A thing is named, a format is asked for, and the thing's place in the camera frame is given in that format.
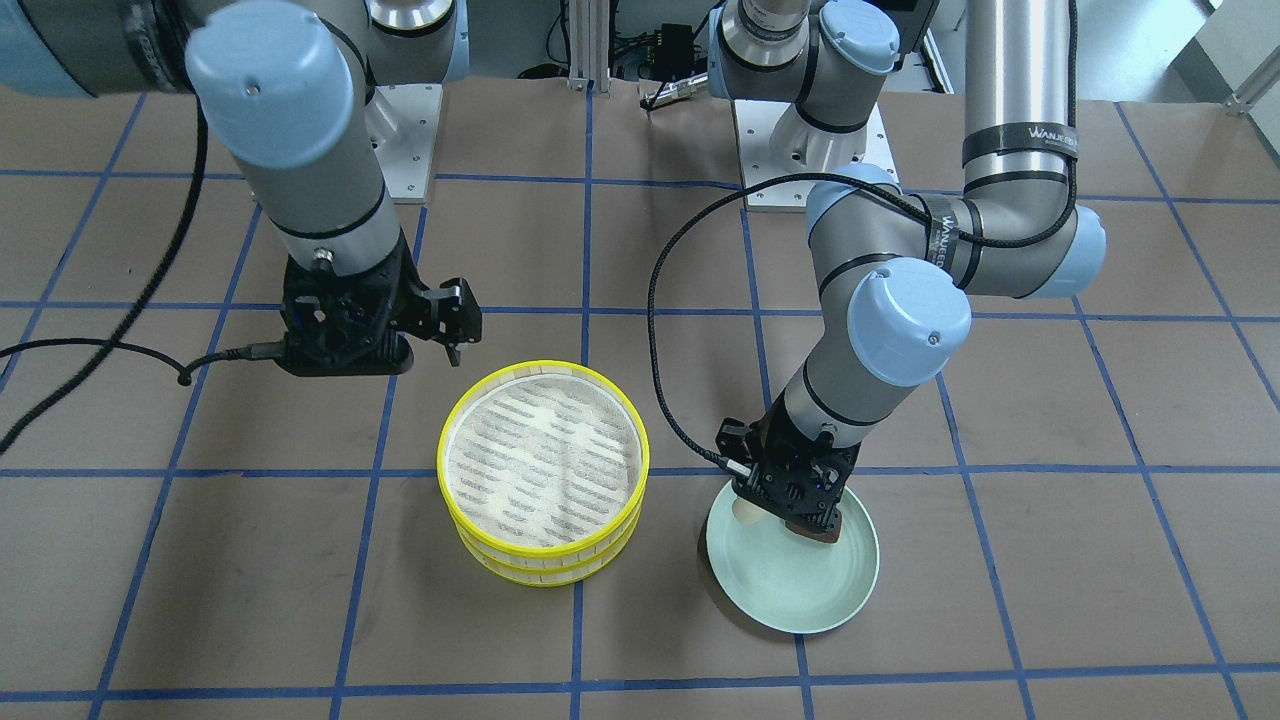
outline metal base plate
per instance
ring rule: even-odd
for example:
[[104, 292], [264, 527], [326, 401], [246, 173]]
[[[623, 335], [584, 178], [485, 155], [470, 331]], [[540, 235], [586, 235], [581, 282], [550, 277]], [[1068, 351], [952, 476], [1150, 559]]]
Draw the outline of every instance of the metal base plate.
[[379, 90], [394, 108], [401, 128], [393, 140], [374, 149], [387, 190], [396, 202], [422, 204], [431, 177], [444, 90], [439, 85], [389, 85]]
[[[733, 101], [733, 124], [737, 129], [737, 154], [744, 187], [794, 172], [785, 168], [781, 160], [774, 159], [773, 152], [769, 151], [769, 135], [787, 106], [787, 102], [762, 100]], [[872, 110], [872, 117], [867, 122], [867, 152], [859, 160], [884, 168], [891, 176], [897, 177], [879, 105]], [[812, 182], [788, 182], [774, 186], [749, 195], [746, 209], [760, 213], [803, 213], [812, 188]]]

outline light green plate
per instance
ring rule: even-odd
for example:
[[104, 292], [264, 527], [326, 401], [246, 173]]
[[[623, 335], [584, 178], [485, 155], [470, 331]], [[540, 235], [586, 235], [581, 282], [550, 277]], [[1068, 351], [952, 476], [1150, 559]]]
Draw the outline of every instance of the light green plate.
[[846, 487], [844, 527], [833, 544], [800, 537], [765, 515], [742, 523], [724, 484], [707, 518], [707, 555], [724, 593], [742, 612], [785, 633], [820, 633], [858, 614], [879, 574], [879, 539], [867, 509]]

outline black label band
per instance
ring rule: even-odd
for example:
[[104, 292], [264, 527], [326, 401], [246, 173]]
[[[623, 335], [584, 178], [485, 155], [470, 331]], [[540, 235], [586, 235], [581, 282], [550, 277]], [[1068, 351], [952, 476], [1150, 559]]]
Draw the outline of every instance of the black label band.
[[951, 200], [938, 195], [918, 195], [929, 213], [928, 247], [924, 259], [951, 273], [960, 237], [960, 220], [951, 208]]
[[1024, 150], [1055, 152], [1075, 160], [1080, 156], [1080, 138], [1075, 128], [1060, 123], [1005, 123], [964, 138], [961, 164], [992, 152], [1006, 155]]

